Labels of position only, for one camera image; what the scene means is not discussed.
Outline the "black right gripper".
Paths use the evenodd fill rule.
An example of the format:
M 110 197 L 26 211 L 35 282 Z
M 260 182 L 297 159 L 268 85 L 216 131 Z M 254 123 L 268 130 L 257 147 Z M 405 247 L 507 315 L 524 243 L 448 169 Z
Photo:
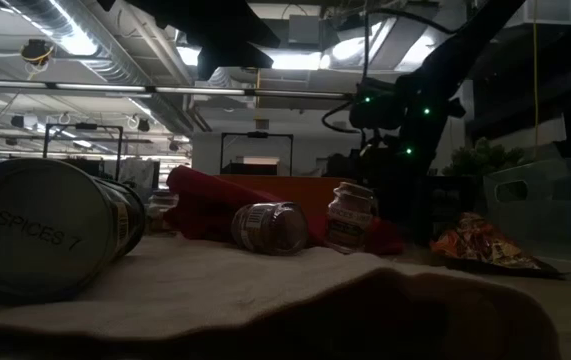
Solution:
M 455 97 L 462 81 L 448 76 L 405 74 L 393 83 L 366 78 L 357 86 L 349 121 L 354 128 L 396 130 L 396 150 L 368 149 L 364 180 L 378 200 L 378 213 L 413 239 L 417 170 L 427 170 L 449 117 L 465 110 Z

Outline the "small cork-stoppered glass jar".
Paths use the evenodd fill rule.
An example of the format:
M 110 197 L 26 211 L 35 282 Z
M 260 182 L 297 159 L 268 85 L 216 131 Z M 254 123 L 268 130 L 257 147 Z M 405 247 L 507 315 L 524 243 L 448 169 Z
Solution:
M 156 190 L 149 198 L 146 208 L 146 233 L 149 235 L 173 236 L 175 231 L 164 220 L 167 211 L 179 202 L 179 196 L 166 190 Z
M 369 188 L 341 182 L 328 205 L 325 243 L 343 254 L 360 252 L 378 214 L 378 201 Z

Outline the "orange taco seasoning packet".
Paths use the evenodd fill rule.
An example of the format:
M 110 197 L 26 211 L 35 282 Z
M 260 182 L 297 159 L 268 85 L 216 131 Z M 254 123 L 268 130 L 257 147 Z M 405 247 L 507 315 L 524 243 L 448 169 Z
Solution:
M 464 212 L 429 243 L 447 267 L 503 276 L 563 280 L 566 273 L 522 250 L 479 214 Z

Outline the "dark spice bottle yellow lid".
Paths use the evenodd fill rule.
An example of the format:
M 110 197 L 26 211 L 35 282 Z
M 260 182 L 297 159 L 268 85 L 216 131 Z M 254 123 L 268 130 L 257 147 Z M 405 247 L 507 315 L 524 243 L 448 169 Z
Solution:
M 76 296 L 140 242 L 130 187 L 51 159 L 0 162 L 0 304 Z

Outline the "bright ceiling light panel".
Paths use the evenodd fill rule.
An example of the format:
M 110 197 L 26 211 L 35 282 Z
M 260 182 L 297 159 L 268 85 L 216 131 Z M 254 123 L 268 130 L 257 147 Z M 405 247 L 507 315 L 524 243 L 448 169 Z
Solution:
M 272 68 L 277 70 L 318 70 L 322 53 L 296 53 L 292 51 L 267 51 L 266 55 L 273 61 Z
M 176 50 L 185 65 L 187 66 L 198 65 L 198 57 L 200 54 L 199 48 L 177 47 Z

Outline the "black background equipment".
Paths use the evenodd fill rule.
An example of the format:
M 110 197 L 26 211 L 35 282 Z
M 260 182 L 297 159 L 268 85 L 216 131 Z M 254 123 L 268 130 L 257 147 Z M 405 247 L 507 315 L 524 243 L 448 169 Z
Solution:
M 361 177 L 361 173 L 355 158 L 334 153 L 328 156 L 322 176 L 358 180 Z

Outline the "grey ceiling box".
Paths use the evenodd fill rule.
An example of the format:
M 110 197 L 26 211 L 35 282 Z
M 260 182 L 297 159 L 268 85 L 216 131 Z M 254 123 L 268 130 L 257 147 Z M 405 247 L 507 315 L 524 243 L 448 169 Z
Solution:
M 318 45 L 320 26 L 318 16 L 290 15 L 288 18 L 288 43 L 293 45 Z

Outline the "artificial green potted plant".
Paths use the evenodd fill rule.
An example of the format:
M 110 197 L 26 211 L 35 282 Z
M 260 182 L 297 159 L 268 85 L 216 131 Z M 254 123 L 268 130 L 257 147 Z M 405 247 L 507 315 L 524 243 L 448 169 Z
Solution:
M 486 138 L 473 147 L 461 147 L 451 156 L 451 164 L 442 173 L 445 176 L 482 177 L 500 170 L 515 167 L 524 160 L 520 147 L 507 150 L 503 145 L 491 145 Z

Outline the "long metal ceiling beam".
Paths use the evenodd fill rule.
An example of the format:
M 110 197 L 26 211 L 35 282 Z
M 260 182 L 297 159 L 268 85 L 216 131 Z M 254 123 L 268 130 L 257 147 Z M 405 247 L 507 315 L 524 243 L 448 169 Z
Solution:
M 153 85 L 101 85 L 61 82 L 38 81 L 10 81 L 0 80 L 0 88 L 28 89 L 28 90 L 55 90 L 80 91 L 118 94 L 181 94 L 181 95 L 210 95 L 210 96 L 258 96 L 279 98 L 307 98 L 321 100 L 348 100 L 352 93 L 299 91 L 299 90 L 273 90 L 273 89 L 246 89 L 246 88 L 212 88 L 193 86 L 153 86 Z

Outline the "small glass spice jar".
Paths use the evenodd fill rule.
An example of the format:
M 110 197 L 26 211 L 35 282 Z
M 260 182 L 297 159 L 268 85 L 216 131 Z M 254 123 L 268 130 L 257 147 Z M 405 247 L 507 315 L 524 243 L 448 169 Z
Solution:
M 309 229 L 299 205 L 292 202 L 256 203 L 240 208 L 231 224 L 235 242 L 250 252 L 290 256 L 307 245 Z

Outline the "red cloth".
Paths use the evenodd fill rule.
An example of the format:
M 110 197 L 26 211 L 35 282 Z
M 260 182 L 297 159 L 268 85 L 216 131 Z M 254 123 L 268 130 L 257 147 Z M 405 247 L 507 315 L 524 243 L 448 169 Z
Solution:
M 185 166 L 171 171 L 167 185 L 172 194 L 179 196 L 179 202 L 165 213 L 164 220 L 183 236 L 193 240 L 236 243 L 231 234 L 231 224 L 240 208 L 256 203 L 291 202 Z M 303 213 L 309 229 L 305 248 L 329 247 L 325 243 L 327 212 L 316 216 Z M 403 237 L 398 227 L 377 214 L 362 251 L 375 255 L 397 255 L 403 250 Z

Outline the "clear plastic bin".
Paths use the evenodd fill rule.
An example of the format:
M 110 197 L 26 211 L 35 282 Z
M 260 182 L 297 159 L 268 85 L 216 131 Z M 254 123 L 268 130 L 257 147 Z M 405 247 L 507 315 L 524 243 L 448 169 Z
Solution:
M 571 260 L 571 158 L 533 162 L 483 179 L 489 221 L 537 257 Z

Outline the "beige cloth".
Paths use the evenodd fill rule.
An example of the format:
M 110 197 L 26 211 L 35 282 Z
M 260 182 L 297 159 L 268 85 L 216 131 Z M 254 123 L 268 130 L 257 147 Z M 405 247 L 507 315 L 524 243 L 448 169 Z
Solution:
M 369 254 L 149 239 L 79 297 L 0 307 L 0 359 L 561 360 L 493 281 Z

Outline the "black frame workstation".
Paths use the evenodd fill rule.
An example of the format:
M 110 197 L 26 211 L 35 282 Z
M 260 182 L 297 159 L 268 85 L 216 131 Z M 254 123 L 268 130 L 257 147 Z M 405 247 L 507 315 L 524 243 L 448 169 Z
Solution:
M 49 150 L 49 143 L 51 140 L 54 140 L 58 135 L 58 133 L 65 130 L 67 127 L 71 126 L 70 124 L 60 124 L 60 123 L 48 123 L 45 125 L 45 136 L 44 136 L 44 145 L 43 145 L 43 152 L 42 158 L 48 158 L 48 150 Z M 121 152 L 122 152 L 122 144 L 123 144 L 123 137 L 124 137 L 124 129 L 122 126 L 115 126 L 115 125 L 99 125 L 99 124 L 91 124 L 91 123 L 77 123 L 74 124 L 73 127 L 76 130 L 89 130 L 89 131 L 96 131 L 99 128 L 104 130 L 109 129 L 116 129 L 118 131 L 119 137 L 117 141 L 117 153 L 116 153 L 116 165 L 115 165 L 115 175 L 114 181 L 119 181 L 120 177 L 120 168 L 121 168 Z M 50 135 L 50 130 L 53 128 L 58 128 L 60 131 L 56 133 L 53 137 Z
M 219 158 L 219 173 L 223 174 L 223 160 L 224 160 L 224 152 L 225 152 L 225 138 L 227 136 L 242 136 L 247 138 L 255 138 L 255 139 L 267 139 L 269 137 L 284 137 L 288 138 L 290 141 L 290 152 L 289 152 L 289 176 L 292 177 L 293 175 L 293 150 L 294 150 L 294 135 L 293 134 L 276 134 L 276 133 L 269 133 L 264 131 L 252 131 L 247 133 L 241 132 L 222 132 L 220 137 L 220 158 Z

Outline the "silver ventilation duct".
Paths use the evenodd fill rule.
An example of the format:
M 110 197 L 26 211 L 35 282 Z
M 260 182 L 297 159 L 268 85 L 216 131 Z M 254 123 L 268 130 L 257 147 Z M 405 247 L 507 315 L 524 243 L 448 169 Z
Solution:
M 151 85 L 152 79 L 127 54 L 108 29 L 82 0 L 1 0 L 10 9 L 45 34 L 71 55 L 98 57 L 85 60 L 90 69 L 108 85 Z M 190 135 L 205 130 L 182 106 L 174 105 L 159 94 L 130 98 L 131 102 L 158 120 L 169 131 Z

